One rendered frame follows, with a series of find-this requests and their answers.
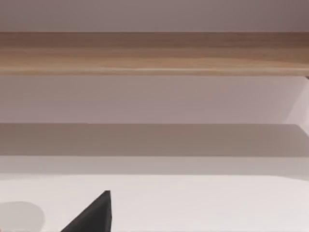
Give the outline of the wooden shelf board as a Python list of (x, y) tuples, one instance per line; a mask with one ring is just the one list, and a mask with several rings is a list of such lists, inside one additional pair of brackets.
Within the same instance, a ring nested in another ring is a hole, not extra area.
[(0, 75), (309, 77), (309, 32), (0, 32)]

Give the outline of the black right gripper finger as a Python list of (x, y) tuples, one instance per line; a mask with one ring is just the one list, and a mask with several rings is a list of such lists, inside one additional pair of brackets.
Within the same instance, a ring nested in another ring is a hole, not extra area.
[(60, 232), (111, 232), (112, 199), (106, 190)]

